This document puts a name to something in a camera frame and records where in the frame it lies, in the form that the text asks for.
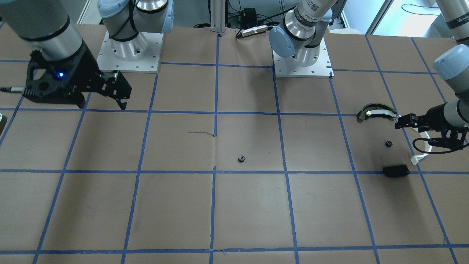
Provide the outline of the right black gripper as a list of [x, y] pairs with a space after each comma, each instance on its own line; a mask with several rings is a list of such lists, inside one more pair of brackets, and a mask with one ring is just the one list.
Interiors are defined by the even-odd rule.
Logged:
[[77, 52], [65, 59], [48, 61], [39, 47], [30, 55], [22, 93], [26, 99], [35, 103], [77, 105], [82, 109], [86, 102], [83, 92], [97, 92], [114, 99], [121, 110], [126, 110], [131, 85], [118, 70], [104, 74], [84, 41]]

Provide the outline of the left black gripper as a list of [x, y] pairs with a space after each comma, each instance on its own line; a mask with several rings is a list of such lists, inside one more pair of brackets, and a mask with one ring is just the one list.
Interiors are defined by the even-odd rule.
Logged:
[[394, 124], [394, 129], [417, 128], [418, 132], [440, 132], [440, 137], [423, 140], [430, 146], [458, 151], [468, 147], [468, 143], [465, 143], [468, 133], [468, 113], [464, 113], [462, 108], [460, 104], [440, 104], [429, 109], [423, 116], [418, 117], [416, 114], [400, 116], [398, 122]]

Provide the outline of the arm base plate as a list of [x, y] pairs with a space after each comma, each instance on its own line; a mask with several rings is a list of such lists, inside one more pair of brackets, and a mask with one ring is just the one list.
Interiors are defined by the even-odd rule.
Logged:
[[157, 74], [164, 36], [141, 32], [133, 40], [119, 42], [109, 38], [107, 32], [98, 53], [98, 66], [102, 72]]
[[277, 77], [331, 78], [335, 75], [325, 39], [318, 47], [304, 47], [294, 56], [284, 58], [275, 51], [272, 55]]

